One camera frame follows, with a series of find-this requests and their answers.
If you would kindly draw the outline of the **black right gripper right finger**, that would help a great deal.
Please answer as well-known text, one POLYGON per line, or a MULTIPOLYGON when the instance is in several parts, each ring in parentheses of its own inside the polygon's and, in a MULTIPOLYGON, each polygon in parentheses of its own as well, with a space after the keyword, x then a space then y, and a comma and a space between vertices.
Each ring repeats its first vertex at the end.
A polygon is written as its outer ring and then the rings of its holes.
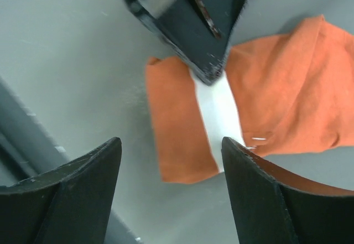
POLYGON ((229 137, 222 159, 240 243, 353 243, 353 191, 267 161, 229 137))

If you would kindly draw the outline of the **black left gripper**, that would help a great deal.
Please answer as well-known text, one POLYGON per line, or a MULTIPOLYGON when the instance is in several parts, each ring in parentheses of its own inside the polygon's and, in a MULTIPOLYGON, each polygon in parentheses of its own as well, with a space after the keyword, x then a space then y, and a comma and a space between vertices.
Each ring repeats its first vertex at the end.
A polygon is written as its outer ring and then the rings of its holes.
POLYGON ((143 25, 164 40, 206 85, 222 74, 247 0, 124 0, 143 25))

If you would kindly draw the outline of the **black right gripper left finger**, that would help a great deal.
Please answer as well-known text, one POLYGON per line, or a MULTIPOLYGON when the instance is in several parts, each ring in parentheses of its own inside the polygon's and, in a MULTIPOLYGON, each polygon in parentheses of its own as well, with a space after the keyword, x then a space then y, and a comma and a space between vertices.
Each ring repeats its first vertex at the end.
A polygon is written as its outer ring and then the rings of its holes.
POLYGON ((103 243, 122 142, 114 137, 49 172, 1 187, 1 243, 103 243))

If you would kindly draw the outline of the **orange underwear white waistband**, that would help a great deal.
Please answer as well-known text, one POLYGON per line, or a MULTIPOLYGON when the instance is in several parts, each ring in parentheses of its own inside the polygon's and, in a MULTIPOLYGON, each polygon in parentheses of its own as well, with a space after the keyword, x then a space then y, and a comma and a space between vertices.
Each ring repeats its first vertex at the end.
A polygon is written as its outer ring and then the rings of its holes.
POLYGON ((353 35, 321 15, 234 46, 212 86, 176 56, 150 59, 146 85, 167 183, 222 173, 224 137, 261 157, 353 145, 353 35))

